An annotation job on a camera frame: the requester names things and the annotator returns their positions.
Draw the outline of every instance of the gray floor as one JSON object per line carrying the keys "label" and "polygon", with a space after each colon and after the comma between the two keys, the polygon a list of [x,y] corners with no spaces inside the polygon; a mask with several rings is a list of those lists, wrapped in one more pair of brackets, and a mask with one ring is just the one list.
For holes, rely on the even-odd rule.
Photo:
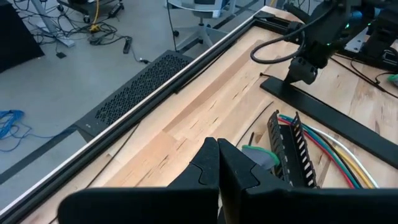
{"label": "gray floor", "polygon": [[[249,2],[251,1],[237,0],[237,5],[244,6]],[[167,10],[163,3],[163,0],[125,1],[126,9],[119,14],[118,19],[106,22],[115,26],[119,34],[133,37],[134,51],[138,57],[154,60],[166,50],[174,48]],[[251,16],[253,11],[260,9],[262,4],[262,0],[255,3],[250,10],[241,13],[221,30],[231,31]],[[55,1],[49,0],[47,7],[53,5]],[[54,11],[51,15],[57,16],[59,13]],[[82,20],[82,15],[77,12],[73,12],[70,17]],[[192,26],[198,23],[198,18],[184,10],[172,10],[172,20],[174,26]],[[212,20],[209,23],[214,25],[221,20]],[[69,29],[65,21],[61,24]],[[131,54],[122,53],[123,40],[107,46],[91,46],[86,35],[77,34],[72,38],[76,39],[76,46],[68,49],[62,44],[43,45],[44,57],[0,74],[0,110],[25,111],[23,122],[34,128],[34,134],[51,136],[69,127],[145,67],[144,64],[134,61]],[[56,57],[56,49],[67,57]],[[196,45],[185,55],[197,57],[205,50],[204,45]],[[48,140],[27,138],[16,150],[0,152],[0,173],[46,141]],[[0,185],[0,209],[57,167],[84,143],[81,136],[74,133],[20,174]],[[12,139],[2,140],[0,148],[9,149],[15,144],[16,141]]]}

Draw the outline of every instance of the blue wire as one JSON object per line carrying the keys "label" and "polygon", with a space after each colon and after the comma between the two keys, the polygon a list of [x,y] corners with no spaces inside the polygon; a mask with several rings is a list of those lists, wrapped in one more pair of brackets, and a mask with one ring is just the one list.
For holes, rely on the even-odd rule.
{"label": "blue wire", "polygon": [[[38,136],[36,134],[31,134],[30,132],[33,130],[33,128],[30,127],[29,125],[24,124],[21,121],[21,119],[24,115],[25,115],[25,113],[21,110],[0,111],[0,121],[7,118],[7,120],[0,122],[0,125],[2,124],[2,126],[0,126],[0,140],[4,140],[4,139],[10,138],[10,137],[13,137],[14,139],[18,139],[17,144],[13,148],[0,149],[0,152],[11,152],[11,151],[15,150],[21,144],[21,141],[28,136],[33,136],[33,137],[42,138],[42,139],[50,139],[50,138],[54,138],[64,132],[66,132],[70,129],[75,130],[74,128],[68,128],[54,136]],[[27,131],[21,136],[16,135],[19,132],[19,130],[21,129],[20,126],[16,125],[16,123],[20,123],[21,125],[23,125],[24,127],[27,128]]]}
{"label": "blue wire", "polygon": [[[288,122],[292,122],[293,118],[290,118],[286,115],[280,114],[279,115],[282,119],[288,121]],[[344,166],[344,164],[336,157],[335,153],[330,149],[330,147],[328,145],[326,145],[322,139],[320,137],[318,137],[318,135],[316,133],[314,133],[306,124],[303,124],[303,128],[304,130],[306,130],[306,132],[311,136],[311,138],[313,138],[314,140],[316,140],[317,143],[319,143],[322,147],[324,147],[329,154],[333,157],[333,159],[339,164],[339,166],[343,169],[344,173],[346,173],[347,177],[350,179],[350,181],[353,183],[353,185],[355,186],[356,189],[360,189],[359,184],[357,183],[357,181],[355,181],[354,177],[350,174],[350,172],[348,172],[348,169],[346,166]]]}

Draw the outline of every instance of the yellow cable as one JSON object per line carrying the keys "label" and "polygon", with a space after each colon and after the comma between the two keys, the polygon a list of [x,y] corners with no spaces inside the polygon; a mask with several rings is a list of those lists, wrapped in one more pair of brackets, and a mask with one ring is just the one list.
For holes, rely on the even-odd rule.
{"label": "yellow cable", "polygon": [[336,148],[336,152],[355,170],[355,172],[360,176],[360,178],[365,182],[365,184],[370,188],[373,189],[374,185],[370,182],[368,177],[366,177],[365,173],[359,168],[357,164],[355,164],[351,158],[346,156],[344,153],[340,151],[340,149]]}
{"label": "yellow cable", "polygon": [[95,17],[94,17],[94,21],[93,24],[91,25],[91,29],[90,31],[97,31],[99,29],[97,23],[97,19],[98,19],[98,15],[100,13],[100,0],[96,0],[96,12],[95,12]]}

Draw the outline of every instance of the wooden table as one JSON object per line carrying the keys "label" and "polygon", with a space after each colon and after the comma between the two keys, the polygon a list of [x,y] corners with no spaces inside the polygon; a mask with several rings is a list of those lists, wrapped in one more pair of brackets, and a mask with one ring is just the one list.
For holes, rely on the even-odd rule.
{"label": "wooden table", "polygon": [[[263,10],[294,20],[287,12],[265,7]],[[270,148],[266,122],[270,115],[294,116],[296,110],[259,88],[266,79],[259,73],[284,78],[290,62],[275,65],[254,63],[250,51],[260,42],[276,38],[277,34],[253,27],[225,52],[208,70],[179,94],[172,95],[139,125],[121,152],[93,183],[94,187],[166,186],[184,170],[207,136],[226,138],[237,144],[256,117],[259,119],[238,144],[247,144],[255,133],[253,144]],[[258,52],[259,57],[276,58],[297,49],[297,45],[279,42]],[[334,56],[349,65],[349,61]],[[382,71],[354,64],[368,77]],[[381,77],[382,85],[393,94],[398,90]],[[297,87],[315,95],[359,123],[398,143],[398,100],[368,85],[347,69],[329,61],[319,71],[312,85],[302,82]],[[381,187],[397,187],[398,172],[368,152],[340,138],[324,126],[300,113],[302,121],[326,131],[348,146]],[[79,173],[72,181],[48,199],[23,223],[48,223],[55,218],[60,201],[70,193],[84,189],[93,177],[113,157],[130,133],[118,140],[103,155]],[[321,150],[308,142],[310,157],[317,173],[318,185],[347,187],[336,166]]]}

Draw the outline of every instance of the white strip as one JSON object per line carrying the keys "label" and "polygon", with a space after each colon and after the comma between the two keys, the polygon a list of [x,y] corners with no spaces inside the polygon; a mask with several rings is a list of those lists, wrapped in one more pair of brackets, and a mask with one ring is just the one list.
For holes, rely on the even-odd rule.
{"label": "white strip", "polygon": [[331,137],[330,135],[328,135],[327,133],[324,133],[323,131],[320,131],[316,128],[313,128],[311,126],[309,126],[310,128],[314,129],[314,131],[322,134],[324,137],[332,140],[333,142],[335,142],[337,145],[339,145],[342,149],[344,149],[344,151],[347,152],[347,154],[353,158],[353,160],[355,161],[355,163],[357,163],[357,165],[359,166],[359,168],[361,168],[361,170],[365,173],[365,175],[369,178],[369,180],[372,182],[372,184],[374,185],[375,188],[379,188],[378,184],[376,183],[376,181],[373,179],[373,177],[370,175],[370,173],[365,169],[365,167],[363,167],[362,163],[355,157],[355,155],[346,147],[344,146],[341,142],[337,141],[336,139],[334,139],[333,137]]}
{"label": "white strip", "polygon": [[149,96],[147,96],[145,99],[143,99],[139,104],[137,104],[135,107],[133,107],[131,110],[129,110],[126,114],[121,116],[117,121],[115,121],[111,126],[107,127],[103,132],[101,132],[97,137],[95,137],[93,140],[91,140],[89,143],[87,143],[85,146],[83,146],[81,149],[79,149],[76,153],[74,153],[71,157],[69,157],[67,160],[65,160],[63,163],[61,163],[57,168],[55,168],[53,171],[51,171],[49,174],[47,174],[43,179],[39,180],[35,185],[33,185],[31,188],[26,190],[22,195],[20,195],[18,198],[16,198],[13,202],[11,202],[9,205],[7,205],[4,209],[0,211],[0,216],[6,213],[9,209],[11,209],[15,204],[17,204],[19,201],[21,201],[23,198],[28,196],[31,192],[33,192],[37,187],[42,185],[47,179],[51,178],[55,173],[57,173],[60,169],[65,167],[67,164],[69,164],[74,158],[78,157],[80,154],[85,152],[92,144],[98,142],[106,133],[112,131],[114,127],[120,123],[122,123],[126,118],[135,110],[140,107],[143,103],[151,99],[157,92],[162,90],[166,85],[168,85],[170,82],[174,81],[176,78],[178,78],[183,72],[191,68],[191,66],[197,62],[198,60],[203,59],[206,57],[210,51],[212,51],[214,48],[218,47],[221,45],[228,37],[232,36],[235,34],[241,27],[245,26],[248,22],[252,20],[252,16],[244,21],[241,25],[239,25],[237,28],[232,30],[229,34],[227,34],[225,37],[223,37],[221,40],[219,40],[215,45],[210,47],[207,51],[205,51],[203,54],[201,54],[199,57],[197,57],[194,61],[192,61],[189,65],[187,65],[185,68],[183,68],[181,71],[179,71],[177,74],[175,74],[171,79],[169,79],[167,82],[165,82],[162,86],[160,86],[157,90],[153,91]]}

